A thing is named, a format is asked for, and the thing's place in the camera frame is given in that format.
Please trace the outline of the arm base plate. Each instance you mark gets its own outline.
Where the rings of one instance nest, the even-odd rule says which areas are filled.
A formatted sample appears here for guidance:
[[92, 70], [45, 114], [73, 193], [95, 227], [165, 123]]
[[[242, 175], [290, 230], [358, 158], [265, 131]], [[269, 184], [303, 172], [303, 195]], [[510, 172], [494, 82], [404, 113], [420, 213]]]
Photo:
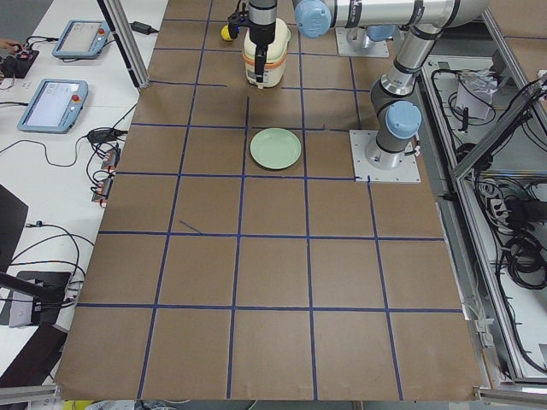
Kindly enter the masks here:
[[389, 50], [385, 40], [371, 40], [365, 28], [337, 27], [336, 43], [340, 56], [388, 58]]
[[419, 184], [421, 176], [416, 157], [406, 155], [410, 142], [399, 153], [382, 150], [375, 130], [350, 130], [350, 148], [356, 182], [386, 184]]

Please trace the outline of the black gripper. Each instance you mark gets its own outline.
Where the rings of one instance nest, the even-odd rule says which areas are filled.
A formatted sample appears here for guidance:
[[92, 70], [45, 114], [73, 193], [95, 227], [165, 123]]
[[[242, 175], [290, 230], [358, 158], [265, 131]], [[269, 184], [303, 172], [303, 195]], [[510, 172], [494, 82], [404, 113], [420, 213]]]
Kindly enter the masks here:
[[246, 7], [236, 6], [227, 17], [229, 25], [249, 28], [250, 40], [256, 45], [255, 76], [257, 83], [264, 82], [268, 47], [274, 41], [277, 18], [276, 2], [247, 2]]

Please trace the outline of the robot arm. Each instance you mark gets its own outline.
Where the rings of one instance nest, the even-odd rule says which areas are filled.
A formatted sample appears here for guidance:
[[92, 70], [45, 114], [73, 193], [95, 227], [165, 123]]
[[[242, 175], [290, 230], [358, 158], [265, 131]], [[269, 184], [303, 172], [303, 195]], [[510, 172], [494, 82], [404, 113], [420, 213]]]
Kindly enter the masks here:
[[338, 36], [327, 36], [324, 50], [316, 50], [297, 32], [279, 20], [273, 57], [266, 64], [266, 81], [252, 77], [254, 53], [244, 40], [243, 59], [250, 94], [249, 155], [254, 163], [271, 172], [301, 162], [314, 162], [305, 177], [335, 179], [327, 170], [336, 153], [325, 147], [325, 157], [312, 151], [321, 137], [341, 137], [350, 159], [345, 178], [417, 183], [415, 157], [423, 113], [410, 101], [412, 87], [396, 85], [389, 90], [387, 74], [402, 71], [407, 56], [386, 50], [386, 59], [341, 54]]
[[[478, 17], [487, 1], [295, 1], [294, 18], [299, 31], [318, 38], [334, 27], [424, 26], [437, 30], [461, 26]], [[236, 38], [241, 27], [260, 54], [268, 52], [275, 38], [276, 1], [239, 4], [227, 17], [227, 30]]]

